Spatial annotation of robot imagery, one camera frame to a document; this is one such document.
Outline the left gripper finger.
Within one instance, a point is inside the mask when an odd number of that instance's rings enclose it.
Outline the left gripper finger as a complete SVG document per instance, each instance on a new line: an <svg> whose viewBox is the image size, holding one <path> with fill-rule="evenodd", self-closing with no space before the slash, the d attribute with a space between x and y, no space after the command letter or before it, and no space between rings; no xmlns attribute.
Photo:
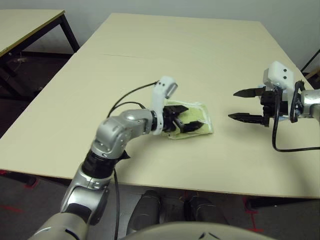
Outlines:
<svg viewBox="0 0 320 240"><path fill-rule="evenodd" d="M191 121L184 125L184 133L194 132L200 129L204 125L203 122L200 121Z"/></svg>
<svg viewBox="0 0 320 240"><path fill-rule="evenodd" d="M184 105L173 105L172 106L172 114L174 114L174 115L180 115L188 110L189 110L189 108Z"/></svg>

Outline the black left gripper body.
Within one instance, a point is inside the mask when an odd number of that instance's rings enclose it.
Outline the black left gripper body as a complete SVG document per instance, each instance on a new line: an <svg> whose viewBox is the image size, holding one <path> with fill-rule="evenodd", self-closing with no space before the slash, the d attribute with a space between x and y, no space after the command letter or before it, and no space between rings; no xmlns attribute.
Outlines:
<svg viewBox="0 0 320 240"><path fill-rule="evenodd" d="M183 132L185 124L178 118L179 114L172 114L172 106L173 105L166 105L163 108L163 131L170 133L178 128Z"/></svg>

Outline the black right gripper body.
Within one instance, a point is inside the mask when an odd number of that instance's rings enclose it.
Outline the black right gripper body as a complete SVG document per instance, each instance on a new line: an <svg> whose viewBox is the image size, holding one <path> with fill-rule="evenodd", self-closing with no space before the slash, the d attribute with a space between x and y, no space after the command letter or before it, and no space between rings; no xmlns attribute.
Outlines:
<svg viewBox="0 0 320 240"><path fill-rule="evenodd" d="M276 93L271 90L264 91L260 96L260 104L263 110L261 125L268 127L270 118L273 118L276 112ZM280 97L279 116L288 115L288 101L283 101L282 97Z"/></svg>

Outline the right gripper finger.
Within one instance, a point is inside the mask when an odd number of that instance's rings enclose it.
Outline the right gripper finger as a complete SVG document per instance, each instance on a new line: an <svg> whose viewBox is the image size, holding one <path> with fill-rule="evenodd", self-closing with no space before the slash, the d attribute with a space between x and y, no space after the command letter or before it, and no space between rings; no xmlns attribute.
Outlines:
<svg viewBox="0 0 320 240"><path fill-rule="evenodd" d="M258 96L261 96L263 94L263 88L248 88L248 89L242 89L233 94L235 97L241 97L241 98L255 98Z"/></svg>
<svg viewBox="0 0 320 240"><path fill-rule="evenodd" d="M261 115L253 115L250 113L238 112L238 113L229 114L228 117L230 117L233 120L242 122L242 123L264 125L264 117Z"/></svg>

